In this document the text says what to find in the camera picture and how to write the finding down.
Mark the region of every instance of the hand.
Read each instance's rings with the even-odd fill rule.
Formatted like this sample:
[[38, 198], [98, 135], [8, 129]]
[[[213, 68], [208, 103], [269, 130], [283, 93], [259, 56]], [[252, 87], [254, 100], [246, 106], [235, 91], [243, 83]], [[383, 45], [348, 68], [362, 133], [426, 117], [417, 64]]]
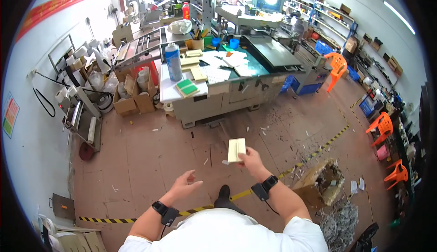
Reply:
[[160, 199], [161, 203], [170, 207], [177, 200], [187, 197], [191, 192], [198, 189], [203, 184], [203, 181], [193, 183], [196, 178], [196, 176], [193, 175], [195, 171], [195, 169], [189, 170], [179, 176], [176, 181], [174, 181], [171, 189]]
[[238, 153], [238, 157], [243, 160], [243, 163], [237, 163], [237, 167], [246, 167], [250, 175], [260, 183], [273, 175], [264, 167], [258, 151], [255, 151], [251, 147], [246, 147], [246, 153], [247, 154]]

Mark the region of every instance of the person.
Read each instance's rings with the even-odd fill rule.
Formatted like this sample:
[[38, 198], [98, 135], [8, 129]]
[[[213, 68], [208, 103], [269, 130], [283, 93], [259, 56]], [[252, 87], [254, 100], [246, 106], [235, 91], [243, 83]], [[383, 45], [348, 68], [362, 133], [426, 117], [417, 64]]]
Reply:
[[[239, 154], [243, 163], [259, 183], [269, 178], [257, 151], [246, 148]], [[194, 170], [176, 179], [172, 188], [159, 200], [171, 207], [198, 189], [203, 182], [193, 184]], [[323, 233], [311, 221], [302, 199], [278, 181], [268, 192], [269, 201], [285, 222], [283, 233], [274, 233], [247, 216], [229, 200], [229, 187], [224, 185], [213, 209], [196, 212], [179, 222], [177, 229], [157, 241], [163, 225], [161, 215], [150, 207], [132, 226], [119, 252], [131, 251], [328, 251]]]

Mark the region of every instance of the floor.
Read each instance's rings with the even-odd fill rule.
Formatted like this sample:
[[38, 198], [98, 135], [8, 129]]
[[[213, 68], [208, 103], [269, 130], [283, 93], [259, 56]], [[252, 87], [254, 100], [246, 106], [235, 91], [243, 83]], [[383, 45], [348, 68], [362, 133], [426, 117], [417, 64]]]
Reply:
[[[329, 83], [330, 79], [320, 93], [297, 99], [292, 98], [291, 92], [284, 93], [273, 102], [261, 105], [257, 111], [242, 109], [226, 114], [224, 129], [232, 138], [245, 137], [246, 145], [259, 152], [265, 167], [279, 175], [349, 125], [330, 147], [301, 169], [304, 172], [307, 167], [326, 158], [338, 159], [345, 177], [341, 196], [350, 194], [351, 180], [363, 177], [368, 195], [359, 190], [351, 199], [359, 208], [355, 239], [374, 220], [380, 226], [374, 245], [384, 249], [391, 236], [387, 225], [393, 217], [393, 194], [386, 190], [388, 185], [383, 181], [387, 175], [385, 164], [377, 161], [375, 149], [370, 147], [372, 138], [365, 133], [369, 123], [358, 105], [350, 109], [364, 91], [347, 78], [340, 79], [327, 93]], [[196, 126], [183, 130], [180, 121], [166, 117], [163, 110], [125, 118], [115, 111], [108, 113], [104, 117], [101, 151], [89, 162], [82, 162], [79, 156], [73, 161], [76, 216], [139, 217], [170, 189], [178, 176], [190, 169], [196, 169], [195, 175], [204, 181], [204, 185], [196, 194], [175, 205], [180, 211], [211, 204], [223, 184], [230, 186], [231, 195], [249, 189], [255, 181], [246, 170], [221, 163], [227, 159], [228, 139], [221, 127]], [[298, 178], [289, 176], [292, 175], [283, 180], [286, 185], [293, 186]], [[281, 218], [254, 194], [236, 200], [235, 204], [260, 224], [282, 232], [284, 223]], [[317, 213], [310, 212], [314, 222], [318, 222]], [[77, 224], [101, 229], [108, 252], [119, 249], [132, 226], [80, 220]]]

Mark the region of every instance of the orange plastic chair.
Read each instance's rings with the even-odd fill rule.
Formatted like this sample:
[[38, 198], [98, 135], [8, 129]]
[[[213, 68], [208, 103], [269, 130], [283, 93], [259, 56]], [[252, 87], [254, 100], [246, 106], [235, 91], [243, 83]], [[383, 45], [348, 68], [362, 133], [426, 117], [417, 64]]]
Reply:
[[334, 88], [334, 85], [337, 83], [337, 81], [340, 79], [341, 75], [347, 69], [346, 60], [343, 58], [342, 55], [340, 55], [339, 53], [335, 53], [335, 52], [327, 53], [325, 55], [325, 58], [330, 58], [330, 57], [333, 57], [332, 62], [331, 62], [331, 67], [332, 67], [331, 77], [332, 77], [332, 81], [331, 81], [331, 84], [328, 87], [328, 90], [327, 90], [328, 92], [330, 92], [331, 89]]
[[396, 180], [396, 182], [391, 185], [387, 190], [391, 189], [392, 187], [394, 187], [398, 182], [400, 181], [407, 181], [408, 180], [408, 172], [407, 172], [407, 168], [404, 167], [404, 165], [402, 165], [402, 159], [399, 159], [398, 161], [394, 162], [393, 164], [391, 164], [390, 166], [388, 166], [387, 168], [391, 168], [393, 166], [395, 167], [395, 170], [390, 173], [389, 176], [387, 176], [384, 179], [384, 182], [387, 181], [392, 181], [392, 180]]
[[393, 133], [393, 124], [391, 123], [390, 116], [386, 112], [381, 113], [381, 115], [369, 126], [366, 133], [369, 133], [369, 131], [376, 127], [378, 127], [381, 135], [375, 140], [375, 142], [373, 142], [372, 147], [384, 142], [384, 140]]

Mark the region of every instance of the black shoe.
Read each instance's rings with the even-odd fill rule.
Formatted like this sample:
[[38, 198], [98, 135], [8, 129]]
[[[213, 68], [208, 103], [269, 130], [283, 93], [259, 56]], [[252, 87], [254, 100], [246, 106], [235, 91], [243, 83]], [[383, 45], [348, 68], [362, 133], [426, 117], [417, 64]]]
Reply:
[[229, 199], [230, 196], [231, 196], [231, 189], [229, 189], [228, 185], [223, 185], [220, 189], [220, 192], [218, 193], [218, 197]]

